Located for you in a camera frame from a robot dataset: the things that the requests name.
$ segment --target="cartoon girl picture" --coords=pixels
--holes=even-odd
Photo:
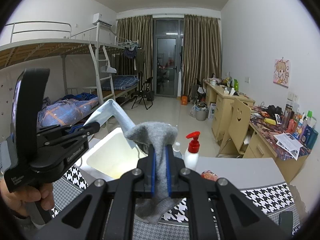
[[[276,59],[273,82],[276,84],[289,87],[289,76],[290,76],[290,60],[284,61],[283,58]]]

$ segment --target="air conditioner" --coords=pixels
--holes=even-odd
[[[109,27],[109,28],[112,27],[112,24],[109,24],[109,23],[107,23],[106,21],[104,21],[104,20],[102,19],[102,14],[101,14],[101,13],[96,13],[96,14],[93,15],[93,21],[92,21],[92,23],[93,23],[94,25],[97,25],[98,22],[101,23],[101,24],[103,24],[103,25],[105,25],[105,26],[107,26],[107,27]]]

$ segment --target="curtain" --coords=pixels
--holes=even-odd
[[[142,83],[152,76],[153,56],[153,18],[152,15],[136,16],[119,19],[117,24],[117,36],[131,40],[139,40],[139,45],[144,50],[145,63]],[[120,56],[119,75],[133,75],[133,59]]]
[[[189,97],[196,78],[221,77],[221,43],[217,18],[185,15],[182,93]]]

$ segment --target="human hand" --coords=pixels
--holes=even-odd
[[[43,184],[39,190],[31,186],[24,186],[21,189],[10,193],[7,185],[2,179],[0,181],[1,197],[5,204],[20,215],[27,217],[28,213],[24,207],[25,202],[35,202],[41,200],[41,207],[50,210],[54,207],[52,183]]]

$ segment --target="red pump nozzle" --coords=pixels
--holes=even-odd
[[[193,140],[191,140],[188,146],[188,151],[190,153],[197,153],[199,151],[199,148],[200,148],[200,144],[198,141],[199,135],[200,135],[200,132],[196,131],[186,136],[187,139],[193,138]]]

